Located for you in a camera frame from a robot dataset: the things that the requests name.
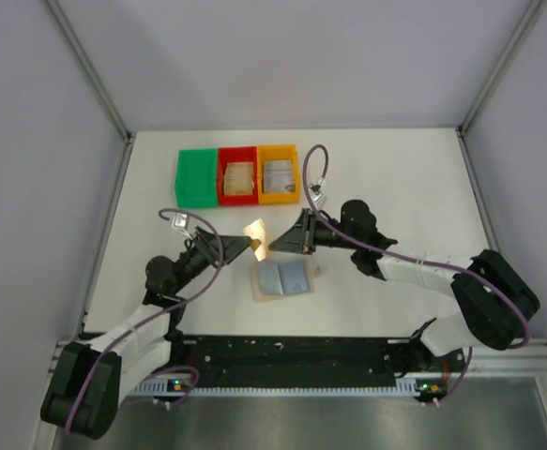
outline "gray wall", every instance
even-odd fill
[[[122,143],[38,0],[0,0],[0,449],[26,448]]]
[[[471,136],[507,255],[542,303],[547,336],[547,5]]]
[[[131,129],[458,125],[526,0],[61,0]]]

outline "dual-arm robot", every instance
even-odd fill
[[[172,222],[182,217],[173,217]],[[330,223],[353,238],[417,261],[449,263],[484,277],[507,295],[529,320],[539,309],[538,298],[495,251],[474,257],[443,257],[405,248],[377,231],[376,218],[358,200],[342,206],[340,220]],[[247,236],[222,236],[227,265],[251,245]],[[401,281],[453,297],[460,314],[424,323],[410,339],[352,337],[205,337],[184,336],[177,325],[184,307],[136,328],[136,323],[183,299],[179,291],[209,266],[217,266],[217,239],[201,228],[189,235],[186,251],[176,261],[157,256],[147,264],[143,304],[108,333],[86,342],[71,342],[62,351],[41,407],[42,420],[64,427],[91,367],[102,352],[124,333],[129,334],[101,356],[89,387],[72,418],[71,430],[93,439],[110,427],[123,399],[159,368],[192,365],[199,369],[199,388],[336,388],[392,386],[407,372],[441,371],[449,359],[459,366],[463,347],[485,345],[505,350],[523,332],[516,314],[493,292],[467,274],[355,246],[326,227],[310,209],[274,241],[272,251],[313,254],[318,246],[351,249],[352,263],[362,274]],[[280,341],[284,352],[272,352]]]

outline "tabletop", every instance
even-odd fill
[[[157,255],[174,260],[184,249],[183,236],[157,215],[176,206],[178,151],[267,143],[294,143],[300,164],[316,143],[328,148],[325,209],[335,218],[345,201],[361,199],[377,216],[379,231],[401,244],[445,255],[474,255],[487,247],[454,129],[144,131],[131,151],[84,331],[105,332],[125,320],[144,298],[146,263]],[[318,178],[323,156],[313,155],[311,162],[308,182]],[[275,238],[304,206],[301,192],[298,204],[194,212],[221,234],[241,234],[261,218]],[[333,248],[318,248],[312,257],[274,254],[280,261],[311,258],[321,273],[313,293],[257,302],[251,288],[256,260],[246,251],[189,304],[179,329],[209,335],[406,337],[431,317],[458,310],[453,299],[437,292],[363,276],[350,254]],[[206,270],[180,295],[197,292],[213,272]]]

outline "gray object in yellow bin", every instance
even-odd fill
[[[256,301],[276,300],[290,295],[313,293],[312,270],[306,259],[274,262],[270,259],[256,263],[251,270],[252,290]]]

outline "gray floor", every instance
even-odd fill
[[[440,409],[410,399],[191,398],[170,412],[119,412],[100,441],[59,437],[61,450],[547,450],[533,380],[467,380]]]

